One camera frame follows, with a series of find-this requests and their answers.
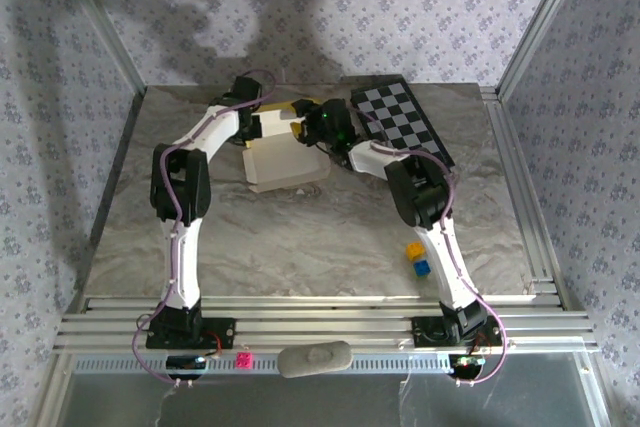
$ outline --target small cube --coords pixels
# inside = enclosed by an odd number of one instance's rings
[[[238,352],[236,354],[236,369],[251,370],[253,368],[253,354],[250,352]]]
[[[431,272],[431,267],[429,267],[429,263],[426,260],[419,260],[418,262],[413,263],[413,268],[416,271],[416,275],[418,277],[424,277],[429,272]]]
[[[423,257],[427,252],[424,249],[424,245],[422,242],[412,242],[407,245],[407,257],[409,257],[410,262],[415,262],[420,257]]]

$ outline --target floral wallpaper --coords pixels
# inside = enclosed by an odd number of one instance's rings
[[[508,100],[567,284],[640,425],[640,2],[565,0]]]
[[[148,84],[401,72],[497,84],[540,0],[102,0]]]
[[[0,0],[0,425],[25,425],[133,98],[76,0]]]

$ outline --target black and white checkerboard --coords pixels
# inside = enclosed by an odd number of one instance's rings
[[[453,167],[451,156],[404,79],[353,90],[351,104],[380,122],[394,148],[423,148],[437,156],[447,167]],[[370,138],[384,139],[377,123],[367,121],[362,116],[360,121]]]

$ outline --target marble surface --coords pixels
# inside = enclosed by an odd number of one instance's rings
[[[272,101],[349,98],[352,85],[281,86]],[[413,85],[457,166],[456,232],[482,293],[520,294],[530,280],[492,130],[475,84]],[[149,88],[125,159],[87,295],[159,296],[160,221],[149,205],[152,151],[187,132],[212,88]],[[203,295],[437,296],[405,256],[417,240],[386,182],[332,166],[328,179],[262,194],[247,187],[242,147],[226,144],[209,171],[213,201],[200,232]]]

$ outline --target blue block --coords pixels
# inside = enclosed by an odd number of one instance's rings
[[[413,268],[416,271],[416,275],[418,277],[423,277],[431,272],[431,267],[429,267],[429,263],[426,260],[419,260],[413,263]]]

